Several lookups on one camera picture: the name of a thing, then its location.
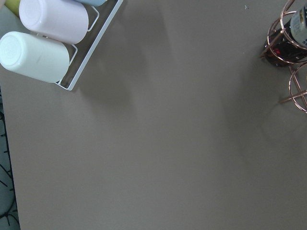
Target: dark glass bottle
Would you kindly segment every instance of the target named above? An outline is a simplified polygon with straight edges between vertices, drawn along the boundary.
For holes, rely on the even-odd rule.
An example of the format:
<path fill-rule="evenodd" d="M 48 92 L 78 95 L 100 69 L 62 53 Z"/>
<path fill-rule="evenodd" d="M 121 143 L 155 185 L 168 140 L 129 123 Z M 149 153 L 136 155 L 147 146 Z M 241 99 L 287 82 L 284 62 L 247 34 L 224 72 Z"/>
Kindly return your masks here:
<path fill-rule="evenodd" d="M 290 21 L 284 25 L 285 31 L 290 35 L 290 37 L 294 40 L 291 34 L 291 26 Z M 270 36 L 270 41 L 272 41 L 278 34 L 280 34 L 281 29 L 277 30 Z M 307 57 L 307 50 L 297 48 L 294 46 L 284 35 L 281 35 L 275 45 L 272 46 L 272 50 L 283 60 L 290 62 L 297 62 L 305 57 Z M 270 50 L 265 53 L 265 58 L 275 66 L 288 66 L 289 64 L 278 59 Z"/>

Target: bottle label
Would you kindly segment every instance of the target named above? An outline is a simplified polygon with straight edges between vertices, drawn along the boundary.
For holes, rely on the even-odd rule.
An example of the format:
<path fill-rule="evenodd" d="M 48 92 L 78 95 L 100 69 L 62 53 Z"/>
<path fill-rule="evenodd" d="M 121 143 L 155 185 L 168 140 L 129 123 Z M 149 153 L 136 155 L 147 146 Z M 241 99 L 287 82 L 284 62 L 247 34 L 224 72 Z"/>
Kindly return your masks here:
<path fill-rule="evenodd" d="M 290 26 L 294 40 L 302 46 L 307 46 L 307 5 L 292 16 Z"/>

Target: table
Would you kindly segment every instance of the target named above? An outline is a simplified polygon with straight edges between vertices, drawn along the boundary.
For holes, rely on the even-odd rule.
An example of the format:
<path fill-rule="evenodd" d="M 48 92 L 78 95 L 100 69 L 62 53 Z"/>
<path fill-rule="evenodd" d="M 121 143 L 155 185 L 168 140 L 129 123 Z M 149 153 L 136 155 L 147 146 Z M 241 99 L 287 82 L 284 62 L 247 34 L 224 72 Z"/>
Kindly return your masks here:
<path fill-rule="evenodd" d="M 125 0 L 72 92 L 1 69 L 22 230 L 305 230 L 284 4 Z"/>

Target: wine bottle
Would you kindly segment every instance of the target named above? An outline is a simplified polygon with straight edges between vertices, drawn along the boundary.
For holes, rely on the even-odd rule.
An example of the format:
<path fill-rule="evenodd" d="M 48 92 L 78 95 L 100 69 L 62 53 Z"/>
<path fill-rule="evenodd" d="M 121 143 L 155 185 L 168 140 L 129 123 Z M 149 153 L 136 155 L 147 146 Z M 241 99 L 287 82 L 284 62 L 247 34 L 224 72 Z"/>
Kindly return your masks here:
<path fill-rule="evenodd" d="M 307 47 L 307 4 L 299 11 L 297 11 L 290 21 L 284 25 L 284 30 L 289 34 L 291 39 L 299 43 L 301 46 Z M 278 34 L 281 29 L 275 31 L 270 35 L 270 42 Z M 285 61 L 297 62 L 307 57 L 307 50 L 294 46 L 285 36 L 282 34 L 276 42 L 271 46 L 271 49 Z M 266 59 L 275 66 L 287 66 L 288 63 L 278 59 L 270 50 L 265 54 Z"/>

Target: gray tabletop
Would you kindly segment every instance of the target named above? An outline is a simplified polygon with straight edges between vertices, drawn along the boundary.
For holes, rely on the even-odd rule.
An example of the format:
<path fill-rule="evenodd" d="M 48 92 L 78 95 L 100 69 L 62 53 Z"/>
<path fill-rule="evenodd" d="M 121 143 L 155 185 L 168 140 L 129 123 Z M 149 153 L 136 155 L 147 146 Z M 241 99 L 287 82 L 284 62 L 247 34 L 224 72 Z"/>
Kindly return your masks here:
<path fill-rule="evenodd" d="M 22 230 L 306 230 L 284 3 L 125 0 L 72 92 L 1 69 Z"/>

